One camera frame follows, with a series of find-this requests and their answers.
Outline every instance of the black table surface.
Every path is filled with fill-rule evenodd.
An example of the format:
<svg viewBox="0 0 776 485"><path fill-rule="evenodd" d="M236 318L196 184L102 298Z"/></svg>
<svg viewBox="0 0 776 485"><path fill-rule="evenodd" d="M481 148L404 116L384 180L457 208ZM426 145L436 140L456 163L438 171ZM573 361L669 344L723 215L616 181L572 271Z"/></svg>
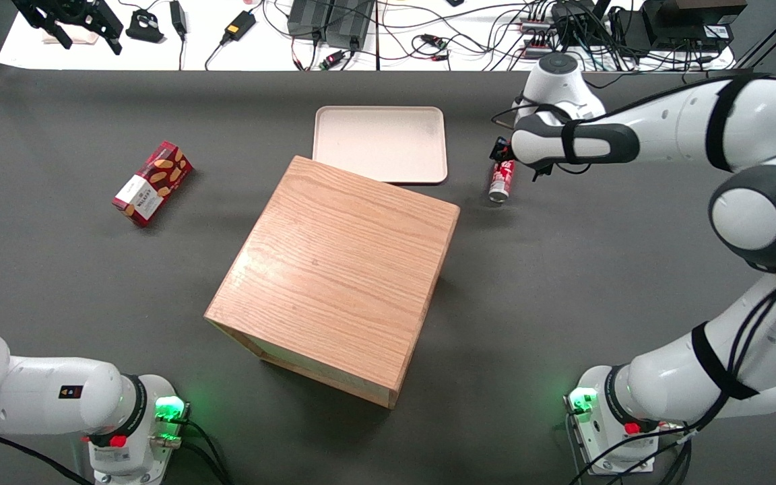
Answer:
<svg viewBox="0 0 776 485"><path fill-rule="evenodd" d="M520 168L509 202L486 202L487 154L506 133L489 118L524 82L0 66L0 335L13 355L169 378L237 483L567 483L561 396L579 375L685 334L758 274L709 227L709 196L727 176L710 166L595 166L534 184ZM597 94L615 108L680 83L628 76ZM202 317L290 159L310 156L315 111L330 104L445 114L449 179L410 189L456 203L461 217L391 412L259 361ZM110 201L164 139L197 172L139 230ZM18 437L68 466L74 440ZM671 460L626 483L654 483ZM168 485L212 482L176 452ZM687 483L766 482L776 482L776 414L720 420L695 440ZM68 481L0 446L0 483Z"/></svg>

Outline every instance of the red can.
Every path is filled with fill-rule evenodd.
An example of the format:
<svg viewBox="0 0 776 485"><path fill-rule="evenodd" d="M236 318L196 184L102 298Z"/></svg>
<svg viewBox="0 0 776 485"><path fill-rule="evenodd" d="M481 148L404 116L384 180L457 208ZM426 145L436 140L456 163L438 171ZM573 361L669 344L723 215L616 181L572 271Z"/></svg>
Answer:
<svg viewBox="0 0 776 485"><path fill-rule="evenodd" d="M490 181L490 200L505 202L511 196L511 181L514 179L514 160L493 164L493 178Z"/></svg>

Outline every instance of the wooden box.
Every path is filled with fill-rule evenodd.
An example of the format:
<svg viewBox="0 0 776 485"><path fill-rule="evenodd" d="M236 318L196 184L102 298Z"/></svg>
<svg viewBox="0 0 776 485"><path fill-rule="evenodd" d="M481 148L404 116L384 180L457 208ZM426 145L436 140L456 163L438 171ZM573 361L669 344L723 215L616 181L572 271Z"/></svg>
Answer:
<svg viewBox="0 0 776 485"><path fill-rule="evenodd" d="M265 361L393 409L458 217L295 157L205 317Z"/></svg>

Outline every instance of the box label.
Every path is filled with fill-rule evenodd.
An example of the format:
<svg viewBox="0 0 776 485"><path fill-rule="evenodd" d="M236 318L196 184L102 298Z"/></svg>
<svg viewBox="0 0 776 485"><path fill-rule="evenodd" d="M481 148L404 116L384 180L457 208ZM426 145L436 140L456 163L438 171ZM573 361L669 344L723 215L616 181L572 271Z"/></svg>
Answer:
<svg viewBox="0 0 776 485"><path fill-rule="evenodd" d="M154 190L147 179L143 179L139 175L133 175L130 181L121 187L116 199L132 203L133 209L147 220L152 217L160 203L163 202L163 197L158 195L158 191Z"/></svg>

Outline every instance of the power adapter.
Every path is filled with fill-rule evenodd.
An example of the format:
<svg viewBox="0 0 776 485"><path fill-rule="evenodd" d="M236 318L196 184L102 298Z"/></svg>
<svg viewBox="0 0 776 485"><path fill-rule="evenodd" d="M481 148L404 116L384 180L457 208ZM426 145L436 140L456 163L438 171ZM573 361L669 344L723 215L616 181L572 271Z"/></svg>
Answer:
<svg viewBox="0 0 776 485"><path fill-rule="evenodd" d="M241 37L244 37L244 34L246 34L255 24L256 17L253 16L253 13L250 13L247 10L238 13L237 18L231 21L231 23L227 25L227 28L225 28L224 37L221 39L221 45L224 46L231 40L241 40Z"/></svg>
<svg viewBox="0 0 776 485"><path fill-rule="evenodd" d="M185 9L181 8L179 0L170 2L170 17L172 18L172 27L179 34L181 40L187 36L187 20L185 19Z"/></svg>

